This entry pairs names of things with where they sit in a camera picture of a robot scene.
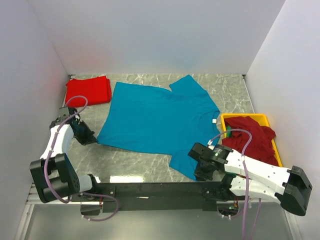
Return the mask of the blue t shirt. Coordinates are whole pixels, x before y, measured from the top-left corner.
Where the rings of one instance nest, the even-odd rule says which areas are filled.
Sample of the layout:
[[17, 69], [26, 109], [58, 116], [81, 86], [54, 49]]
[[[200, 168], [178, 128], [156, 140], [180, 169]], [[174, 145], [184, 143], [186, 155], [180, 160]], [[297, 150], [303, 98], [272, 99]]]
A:
[[170, 155], [169, 167], [195, 180], [197, 161], [188, 153], [220, 132], [220, 110], [191, 75], [169, 89], [117, 82], [108, 117], [97, 137], [101, 145]]

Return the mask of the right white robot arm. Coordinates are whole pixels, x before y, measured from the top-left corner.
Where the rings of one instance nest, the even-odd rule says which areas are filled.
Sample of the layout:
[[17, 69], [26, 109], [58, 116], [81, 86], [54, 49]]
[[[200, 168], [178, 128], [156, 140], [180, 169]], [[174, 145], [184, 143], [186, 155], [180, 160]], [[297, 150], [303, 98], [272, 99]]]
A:
[[270, 165], [220, 144], [195, 143], [188, 156], [197, 162], [195, 178], [206, 183], [206, 199], [226, 202], [248, 196], [277, 203], [296, 216], [306, 215], [313, 187], [302, 168]]

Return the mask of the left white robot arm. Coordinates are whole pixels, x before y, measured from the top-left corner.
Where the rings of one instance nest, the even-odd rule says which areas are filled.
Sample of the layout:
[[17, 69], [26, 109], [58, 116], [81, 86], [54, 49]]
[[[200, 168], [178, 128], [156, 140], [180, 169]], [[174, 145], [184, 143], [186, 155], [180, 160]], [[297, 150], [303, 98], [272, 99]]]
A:
[[95, 132], [76, 116], [78, 114], [73, 107], [59, 109], [59, 116], [49, 126], [50, 139], [44, 153], [29, 165], [33, 183], [43, 203], [55, 201], [57, 196], [63, 200], [91, 191], [97, 183], [91, 174], [78, 176], [68, 158], [72, 139], [83, 146], [97, 142]]

